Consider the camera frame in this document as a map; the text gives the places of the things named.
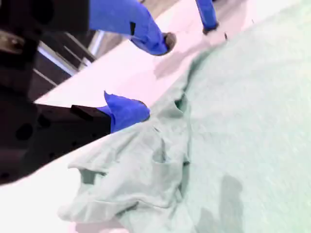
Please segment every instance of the green towel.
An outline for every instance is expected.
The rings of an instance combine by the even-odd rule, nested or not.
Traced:
[[[60,217],[130,233],[311,232],[311,1],[196,59],[147,122],[76,161]]]

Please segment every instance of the green cloth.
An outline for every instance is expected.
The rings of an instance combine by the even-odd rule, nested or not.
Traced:
[[[202,54],[151,108],[71,164],[68,221],[130,233],[311,232],[311,1]]]

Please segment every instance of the mint green fabric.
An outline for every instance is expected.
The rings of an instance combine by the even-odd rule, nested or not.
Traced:
[[[151,108],[70,167],[62,219],[130,233],[311,232],[311,1],[203,53]]]

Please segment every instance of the black metal frame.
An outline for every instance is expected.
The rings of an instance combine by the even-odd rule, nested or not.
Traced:
[[[69,33],[45,33],[41,41],[72,67],[79,69],[83,58],[94,62],[96,57]]]
[[[76,0],[1,1],[0,35],[11,44],[10,50],[0,44],[0,184],[23,178],[110,133],[110,117],[96,108],[48,106],[29,99],[43,32],[87,31],[88,1],[80,0],[79,7],[72,8],[76,4]],[[72,20],[64,20],[69,10]]]

